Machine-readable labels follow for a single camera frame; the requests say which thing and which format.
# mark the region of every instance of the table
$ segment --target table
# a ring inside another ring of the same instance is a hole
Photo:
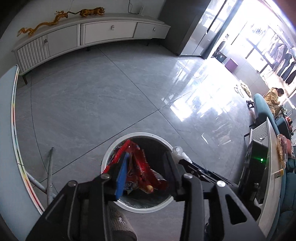
[[[274,173],[282,168],[276,149],[278,140],[268,118],[266,122],[251,130],[250,142],[253,139],[268,145],[266,190],[264,201],[260,205],[262,211],[257,220],[260,229],[266,237],[276,215],[281,191],[281,177],[274,178]]]
[[[25,172],[17,142],[15,94],[19,67],[0,78],[0,214],[19,241],[24,241],[44,208]]]

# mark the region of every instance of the cabinet door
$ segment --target cabinet door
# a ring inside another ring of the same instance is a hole
[[[132,38],[136,22],[103,22],[85,25],[85,44],[108,39]]]
[[[41,36],[18,49],[17,56],[23,71],[48,58],[47,35]]]
[[[134,38],[143,39],[165,39],[170,27],[151,24],[151,23],[137,23]]]
[[[76,38],[76,25],[47,34],[50,56],[75,48],[77,46]]]

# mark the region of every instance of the power cord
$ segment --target power cord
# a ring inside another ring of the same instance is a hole
[[[131,5],[131,10],[132,10],[133,9],[133,5],[131,4],[131,0],[129,0],[129,2],[128,2],[128,13],[137,14],[137,13],[131,12],[131,10],[129,10],[129,5]]]

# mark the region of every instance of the gold figurine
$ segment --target gold figurine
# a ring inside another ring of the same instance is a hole
[[[57,13],[55,13],[56,14],[56,17],[54,18],[54,20],[52,22],[43,22],[43,23],[40,23],[34,29],[32,29],[32,28],[27,28],[27,29],[21,28],[17,32],[17,36],[19,36],[21,33],[25,34],[27,32],[29,32],[28,33],[29,36],[32,36],[40,26],[42,26],[42,25],[49,25],[49,26],[56,25],[61,18],[68,18],[68,13],[67,12],[64,12],[64,11],[60,11],[60,12],[56,11],[56,12],[57,12]]]
[[[32,28],[27,28],[27,29],[21,28],[17,32],[17,36],[19,36],[21,33],[25,34],[27,32],[29,32],[28,33],[29,36],[32,36],[40,26],[42,26],[42,25],[49,25],[49,26],[56,25],[61,18],[68,18],[68,13],[72,13],[72,14],[78,14],[79,13],[79,15],[82,16],[82,17],[88,17],[90,15],[97,15],[97,14],[104,15],[105,9],[103,7],[97,7],[95,9],[82,9],[77,13],[64,12],[64,11],[60,11],[60,12],[56,11],[56,12],[57,12],[57,13],[55,13],[56,16],[55,16],[55,18],[54,18],[54,20],[52,22],[40,23],[34,29],[32,29]]]
[[[82,17],[88,17],[90,15],[104,15],[105,9],[103,7],[96,7],[95,9],[82,9],[79,12],[68,12],[72,14],[77,14],[79,13],[80,16]]]

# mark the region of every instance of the trash can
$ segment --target trash can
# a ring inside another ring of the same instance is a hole
[[[117,139],[108,148],[102,164],[101,173],[105,170],[107,164],[112,160],[113,155],[119,147],[127,140],[138,144],[144,150],[146,160],[151,169],[161,174],[165,179],[165,171],[162,163],[162,156],[166,151],[172,151],[173,147],[161,137],[146,133],[130,133]],[[133,213],[152,213],[167,206],[173,197],[166,191],[154,190],[153,193],[147,194],[140,189],[133,190],[130,194],[124,194],[115,202],[121,208]]]
[[[226,58],[227,58],[227,57],[226,57],[224,54],[222,54],[221,52],[219,52],[219,53],[217,54],[217,56],[216,56],[216,59],[217,59],[220,63],[222,63]]]

